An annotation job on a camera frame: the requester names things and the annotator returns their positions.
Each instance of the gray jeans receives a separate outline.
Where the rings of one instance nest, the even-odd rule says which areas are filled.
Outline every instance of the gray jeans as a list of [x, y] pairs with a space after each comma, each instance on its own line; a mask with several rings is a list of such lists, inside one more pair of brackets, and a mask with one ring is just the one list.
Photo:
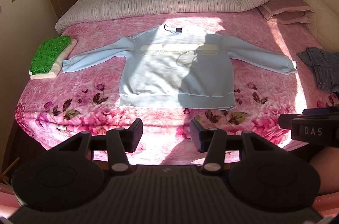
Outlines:
[[307, 47], [297, 56], [315, 74], [318, 88], [339, 92], [339, 52], [330, 53], [316, 47]]

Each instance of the sweatshirt sleeve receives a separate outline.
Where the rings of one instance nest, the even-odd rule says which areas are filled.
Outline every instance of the sweatshirt sleeve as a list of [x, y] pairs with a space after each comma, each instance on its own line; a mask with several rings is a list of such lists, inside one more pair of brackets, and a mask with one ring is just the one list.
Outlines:
[[117, 42], [87, 51], [62, 61], [62, 73], [79, 71], [113, 57], [128, 57], [128, 52], [134, 48], [134, 40], [131, 37], [123, 37]]
[[229, 58], [242, 60], [280, 74], [288, 75], [297, 72], [295, 69], [297, 63], [290, 60], [286, 55], [259, 48], [237, 37], [224, 37], [223, 47]]

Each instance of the pink floral blanket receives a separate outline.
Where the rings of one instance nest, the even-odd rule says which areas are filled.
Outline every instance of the pink floral blanket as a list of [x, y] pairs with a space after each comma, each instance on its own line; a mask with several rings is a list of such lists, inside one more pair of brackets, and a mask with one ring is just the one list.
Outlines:
[[[280, 147], [290, 143], [290, 131], [281, 129], [283, 113], [301, 113], [304, 108], [338, 103], [335, 95], [316, 88], [311, 71], [296, 53], [307, 46], [320, 47], [302, 24], [271, 25], [257, 9], [241, 13], [177, 13], [87, 22], [65, 30], [78, 41], [69, 55], [108, 45], [124, 36], [134, 36], [162, 23], [174, 27], [198, 25], [251, 44], [284, 53], [297, 62], [297, 74], [282, 75], [248, 63], [232, 60], [237, 108], [151, 109], [119, 107], [119, 82], [124, 58], [113, 58], [97, 66], [55, 79], [31, 80], [19, 99], [15, 118], [23, 130], [49, 149], [75, 133], [102, 135], [116, 127], [128, 127], [136, 118], [144, 123], [138, 149], [128, 154], [131, 164], [202, 163], [205, 154], [196, 151], [189, 136], [189, 122], [196, 118], [206, 127], [229, 134], [251, 130]], [[59, 125], [66, 126], [61, 130]], [[103, 151], [96, 160], [107, 160]], [[237, 161], [238, 152], [227, 152], [226, 162]]]

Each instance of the white folded towel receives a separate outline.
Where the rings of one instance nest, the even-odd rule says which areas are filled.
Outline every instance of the white folded towel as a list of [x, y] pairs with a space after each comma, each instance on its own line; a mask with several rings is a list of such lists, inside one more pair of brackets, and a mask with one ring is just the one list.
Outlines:
[[75, 39], [71, 39], [71, 42], [66, 46], [64, 50], [62, 50], [60, 55], [53, 63], [50, 71], [46, 74], [36, 74], [36, 75], [32, 75], [32, 73], [29, 72], [29, 74], [31, 75], [31, 79], [56, 78], [60, 70], [62, 69], [62, 61], [68, 57], [69, 53], [73, 50], [76, 44], [77, 41]]

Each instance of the ribbed black surface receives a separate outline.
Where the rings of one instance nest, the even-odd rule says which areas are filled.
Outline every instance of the ribbed black surface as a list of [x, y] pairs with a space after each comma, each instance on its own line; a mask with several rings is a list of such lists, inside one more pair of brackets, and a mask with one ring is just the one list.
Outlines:
[[310, 208], [292, 213], [251, 208], [220, 178], [202, 175], [195, 166], [138, 166], [133, 174], [113, 177], [100, 196], [80, 208], [45, 213], [23, 207], [10, 218], [14, 224], [300, 224], [320, 219]]

